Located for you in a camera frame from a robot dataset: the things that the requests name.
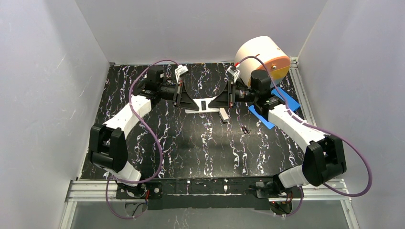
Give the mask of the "red white remote control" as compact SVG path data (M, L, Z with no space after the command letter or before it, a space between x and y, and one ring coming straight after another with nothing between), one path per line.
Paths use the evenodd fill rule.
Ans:
M186 114L200 114L200 113L217 113L219 108L209 108L208 104L214 99L212 98L200 98L194 99L193 101L198 105L198 110L185 109Z

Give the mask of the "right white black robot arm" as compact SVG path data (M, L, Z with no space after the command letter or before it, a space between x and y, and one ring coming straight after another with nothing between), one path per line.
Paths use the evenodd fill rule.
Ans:
M249 191L259 199L280 196L286 193L286 203L293 199L297 188L303 199L303 186L318 187L346 172L343 142L335 135L307 126L305 120L288 109L287 100L281 94L271 92L273 80L265 70L250 74L250 86L238 87L230 81L227 87L208 103L209 108L233 107L235 103L251 102L254 110L267 121L285 132L303 150L303 163L273 175L270 181L258 181Z

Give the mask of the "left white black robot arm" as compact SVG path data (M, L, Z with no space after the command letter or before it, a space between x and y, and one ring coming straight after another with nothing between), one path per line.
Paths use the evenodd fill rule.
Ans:
M109 172L117 184L133 193L134 198L148 198L154 188L142 179L141 173L128 161L126 138L131 130L161 99L173 101L175 107L198 111L197 103L189 96L181 77L188 68L178 65L175 83L168 81L161 65L148 67L134 82L129 92L129 102L111 119L95 124L90 130L89 161Z

